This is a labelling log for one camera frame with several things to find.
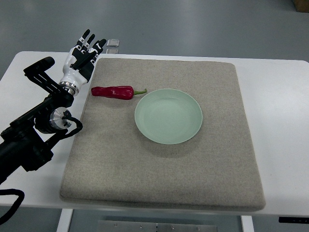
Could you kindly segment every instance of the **pepper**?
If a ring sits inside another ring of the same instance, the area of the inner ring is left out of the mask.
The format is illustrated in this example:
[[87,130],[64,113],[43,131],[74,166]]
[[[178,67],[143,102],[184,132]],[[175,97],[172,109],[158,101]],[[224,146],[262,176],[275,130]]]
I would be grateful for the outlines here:
[[146,93],[144,91],[134,91],[131,86],[111,86],[111,87],[93,87],[91,94],[93,96],[100,96],[106,98],[117,98],[122,100],[130,100],[134,95]]

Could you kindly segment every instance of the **black cable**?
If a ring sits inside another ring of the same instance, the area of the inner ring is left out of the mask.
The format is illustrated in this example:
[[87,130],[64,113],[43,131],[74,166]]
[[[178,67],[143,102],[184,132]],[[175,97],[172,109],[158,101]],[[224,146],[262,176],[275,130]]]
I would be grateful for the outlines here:
[[66,120],[75,122],[75,124],[76,124],[76,128],[74,130],[72,130],[70,133],[64,135],[62,139],[66,139],[66,138],[69,138],[69,137],[77,134],[83,128],[83,124],[80,122],[80,120],[72,117],[71,113],[68,110],[64,112],[64,116],[62,117],[62,119],[66,119]]
[[0,189],[0,195],[16,195],[18,198],[16,201],[13,203],[11,208],[9,209],[8,212],[6,212],[2,217],[0,217],[0,225],[3,223],[7,222],[17,211],[19,208],[20,204],[25,198],[25,194],[23,191],[18,190],[18,189]]

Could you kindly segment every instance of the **cardboard box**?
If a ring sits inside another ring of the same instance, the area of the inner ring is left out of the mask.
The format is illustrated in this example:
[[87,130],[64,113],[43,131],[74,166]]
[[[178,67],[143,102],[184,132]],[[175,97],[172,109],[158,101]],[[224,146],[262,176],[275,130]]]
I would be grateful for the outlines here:
[[293,3],[298,12],[309,13],[309,0],[293,0]]

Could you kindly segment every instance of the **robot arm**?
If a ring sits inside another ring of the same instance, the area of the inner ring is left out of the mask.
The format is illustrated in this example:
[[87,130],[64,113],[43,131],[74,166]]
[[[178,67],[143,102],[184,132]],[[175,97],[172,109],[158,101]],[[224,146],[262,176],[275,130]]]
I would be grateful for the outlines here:
[[[82,123],[72,117],[66,107],[72,105],[74,96],[90,80],[94,64],[106,43],[105,39],[97,41],[89,49],[89,44],[95,37],[93,34],[85,42],[89,33],[90,30],[87,30],[70,50],[63,66],[64,76],[59,84],[45,73],[55,63],[52,57],[46,57],[24,69],[25,76],[49,95],[42,103],[11,122],[1,133],[4,142],[0,144],[0,184],[19,166],[28,172],[45,165],[54,155],[51,149],[60,140],[75,135],[83,128]],[[76,124],[76,128],[68,133],[71,122]],[[44,142],[34,127],[42,133],[54,135]],[[15,213],[24,198],[20,190],[0,190],[0,195],[12,194],[19,197],[12,208],[0,218],[0,225]]]

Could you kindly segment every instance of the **ceramic plate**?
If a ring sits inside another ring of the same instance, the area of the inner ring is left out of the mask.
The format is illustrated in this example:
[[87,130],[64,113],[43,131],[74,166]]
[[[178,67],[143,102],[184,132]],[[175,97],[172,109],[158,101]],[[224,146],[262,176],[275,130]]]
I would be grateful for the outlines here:
[[202,121],[197,101],[176,89],[150,92],[135,109],[135,122],[140,132],[160,144],[179,144],[191,139]]

